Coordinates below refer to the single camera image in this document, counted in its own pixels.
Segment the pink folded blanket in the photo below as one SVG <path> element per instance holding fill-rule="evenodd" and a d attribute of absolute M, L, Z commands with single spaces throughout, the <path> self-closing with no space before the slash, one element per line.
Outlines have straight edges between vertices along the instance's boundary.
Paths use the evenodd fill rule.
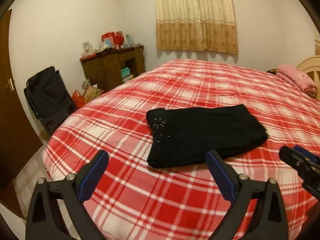
<path fill-rule="evenodd" d="M 276 75 L 292 86 L 308 94 L 317 95 L 317 87 L 310 76 L 290 65 L 280 65 Z"/>

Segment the red gift bag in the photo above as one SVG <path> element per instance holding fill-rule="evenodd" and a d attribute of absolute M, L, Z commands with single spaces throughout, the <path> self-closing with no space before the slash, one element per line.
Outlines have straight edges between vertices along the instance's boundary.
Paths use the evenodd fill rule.
<path fill-rule="evenodd" d="M 119 50 L 124 44 L 125 38 L 122 31 L 113 31 L 103 34 L 101 40 L 111 46 L 112 49 Z"/>

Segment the dark brown wooden desk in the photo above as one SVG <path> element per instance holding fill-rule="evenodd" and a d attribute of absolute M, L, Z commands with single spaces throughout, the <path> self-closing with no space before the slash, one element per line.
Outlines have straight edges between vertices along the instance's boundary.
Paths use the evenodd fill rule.
<path fill-rule="evenodd" d="M 144 46 L 105 50 L 80 59 L 86 79 L 108 92 L 123 84 L 121 69 L 129 68 L 133 77 L 145 72 Z"/>

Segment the teal box in desk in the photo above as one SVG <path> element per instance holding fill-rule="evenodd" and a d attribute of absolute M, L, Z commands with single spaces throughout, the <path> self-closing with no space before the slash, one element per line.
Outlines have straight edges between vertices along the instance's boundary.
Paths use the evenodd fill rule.
<path fill-rule="evenodd" d="M 131 69 L 129 67 L 121 68 L 121 77 L 125 78 L 131 75 Z"/>

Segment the black folded chair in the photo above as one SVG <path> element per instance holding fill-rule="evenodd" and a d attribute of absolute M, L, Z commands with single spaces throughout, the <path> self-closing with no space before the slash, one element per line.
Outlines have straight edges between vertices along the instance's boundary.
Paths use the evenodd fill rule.
<path fill-rule="evenodd" d="M 53 66 L 30 77 L 23 91 L 30 109 L 50 135 L 76 111 L 60 72 Z"/>

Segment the red bag on floor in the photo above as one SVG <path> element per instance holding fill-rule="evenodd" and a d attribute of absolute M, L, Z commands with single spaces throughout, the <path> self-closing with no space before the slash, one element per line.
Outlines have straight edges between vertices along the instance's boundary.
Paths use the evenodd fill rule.
<path fill-rule="evenodd" d="M 84 107 L 84 105 L 86 104 L 84 97 L 80 94 L 78 90 L 75 90 L 73 92 L 71 98 L 77 109 Z"/>

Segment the floral bag on floor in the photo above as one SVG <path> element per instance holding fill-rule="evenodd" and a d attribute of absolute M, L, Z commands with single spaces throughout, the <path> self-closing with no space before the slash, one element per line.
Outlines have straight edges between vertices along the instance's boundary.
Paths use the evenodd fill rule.
<path fill-rule="evenodd" d="M 95 98 L 101 96 L 104 93 L 104 91 L 102 89 L 99 89 L 97 85 L 92 85 L 89 79 L 85 80 L 82 83 L 82 90 L 82 96 L 84 97 L 85 103 L 94 100 Z"/>

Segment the brown wooden door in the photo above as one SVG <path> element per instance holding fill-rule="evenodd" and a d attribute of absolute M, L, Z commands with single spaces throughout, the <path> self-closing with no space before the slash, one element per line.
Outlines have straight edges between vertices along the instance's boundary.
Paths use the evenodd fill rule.
<path fill-rule="evenodd" d="M 1 18 L 1 187 L 6 187 L 41 148 L 21 105 L 9 58 L 11 10 Z"/>

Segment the black pants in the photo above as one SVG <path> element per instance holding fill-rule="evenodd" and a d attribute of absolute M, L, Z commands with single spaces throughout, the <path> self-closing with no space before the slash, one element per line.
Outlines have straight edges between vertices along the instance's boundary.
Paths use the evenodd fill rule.
<path fill-rule="evenodd" d="M 153 142 L 148 165 L 171 168 L 204 164 L 215 150 L 222 159 L 249 152 L 267 139 L 264 126 L 244 105 L 153 109 L 146 120 Z"/>

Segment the beige patterned curtain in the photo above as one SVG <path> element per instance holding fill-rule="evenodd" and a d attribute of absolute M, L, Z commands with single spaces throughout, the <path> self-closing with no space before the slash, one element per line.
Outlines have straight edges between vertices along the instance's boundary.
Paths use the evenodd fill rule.
<path fill-rule="evenodd" d="M 238 54 L 233 0 L 155 0 L 160 50 Z"/>

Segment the cream wooden headboard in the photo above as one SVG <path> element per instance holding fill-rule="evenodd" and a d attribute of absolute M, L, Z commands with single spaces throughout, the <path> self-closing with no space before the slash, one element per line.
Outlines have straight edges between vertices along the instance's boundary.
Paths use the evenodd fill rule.
<path fill-rule="evenodd" d="M 297 66 L 302 72 L 307 74 L 314 81 L 316 87 L 319 89 L 319 72 L 320 72 L 320 56 L 313 56 Z"/>

